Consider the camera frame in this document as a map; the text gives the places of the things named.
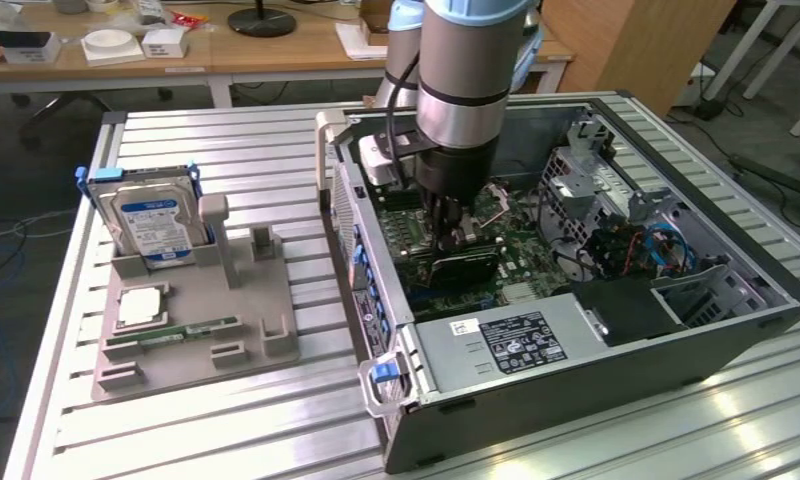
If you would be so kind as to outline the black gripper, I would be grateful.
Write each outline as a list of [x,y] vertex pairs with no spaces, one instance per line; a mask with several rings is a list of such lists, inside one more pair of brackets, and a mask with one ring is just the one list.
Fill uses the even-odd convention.
[[491,173],[497,143],[457,149],[437,146],[420,152],[415,162],[415,180],[425,203],[448,199],[471,203]]

